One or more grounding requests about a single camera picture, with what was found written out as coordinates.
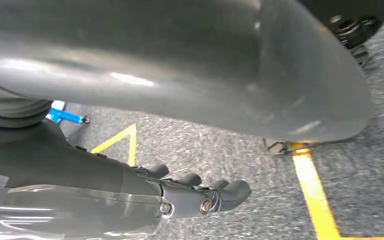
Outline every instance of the yellow floor marking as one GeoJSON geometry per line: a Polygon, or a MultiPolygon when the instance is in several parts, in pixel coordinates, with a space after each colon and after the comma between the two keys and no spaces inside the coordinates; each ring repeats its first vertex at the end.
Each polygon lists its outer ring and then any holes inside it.
{"type": "MultiPolygon", "coordinates": [[[[291,145],[292,148],[302,146],[300,143],[291,145]]],[[[308,148],[296,150],[292,153],[292,158],[318,240],[384,240],[384,236],[341,237],[310,150],[308,148]]]]}
{"type": "Polygon", "coordinates": [[[129,137],[129,147],[128,147],[128,165],[133,167],[135,165],[135,158],[136,158],[136,124],[130,125],[128,128],[124,129],[123,131],[117,133],[115,136],[111,137],[110,139],[104,141],[99,146],[95,147],[90,151],[91,153],[100,153],[103,150],[109,148],[113,144],[117,143],[118,141],[129,137]]]}

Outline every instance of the clear plastic sheet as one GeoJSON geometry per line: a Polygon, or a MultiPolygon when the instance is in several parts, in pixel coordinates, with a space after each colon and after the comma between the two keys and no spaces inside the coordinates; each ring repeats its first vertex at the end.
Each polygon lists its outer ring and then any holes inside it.
{"type": "Polygon", "coordinates": [[[0,176],[0,240],[141,240],[161,220],[159,196],[56,185],[5,188],[0,176]]]}

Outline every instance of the screw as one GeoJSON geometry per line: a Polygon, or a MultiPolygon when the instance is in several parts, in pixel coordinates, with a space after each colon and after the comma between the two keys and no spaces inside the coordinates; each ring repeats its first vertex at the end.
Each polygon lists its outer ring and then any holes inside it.
{"type": "Polygon", "coordinates": [[[211,200],[209,198],[204,198],[201,202],[201,206],[199,207],[199,210],[203,215],[206,215],[211,210],[211,200]]]}
{"type": "Polygon", "coordinates": [[[337,22],[339,22],[341,19],[342,19],[341,15],[333,16],[333,17],[330,18],[330,23],[331,23],[331,24],[337,23],[337,22]]]}
{"type": "Polygon", "coordinates": [[[172,207],[170,206],[170,204],[168,203],[163,203],[161,204],[161,206],[159,207],[159,210],[163,213],[163,214],[168,214],[170,212],[170,210],[172,209],[172,207]]]}

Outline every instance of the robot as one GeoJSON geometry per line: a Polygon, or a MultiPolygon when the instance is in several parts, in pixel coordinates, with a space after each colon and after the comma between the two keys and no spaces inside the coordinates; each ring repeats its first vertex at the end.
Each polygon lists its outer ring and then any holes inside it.
{"type": "Polygon", "coordinates": [[[384,0],[0,1],[0,239],[143,239],[160,219],[251,194],[69,145],[44,119],[53,100],[281,142],[348,139],[371,117],[350,51],[383,22],[384,0]]]}

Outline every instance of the gray curved panel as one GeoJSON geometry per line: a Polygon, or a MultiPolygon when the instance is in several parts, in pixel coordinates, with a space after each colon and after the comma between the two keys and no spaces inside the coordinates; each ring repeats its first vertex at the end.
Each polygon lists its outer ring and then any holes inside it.
{"type": "Polygon", "coordinates": [[[0,88],[284,141],[371,115],[357,63],[292,0],[0,0],[0,88]]]}

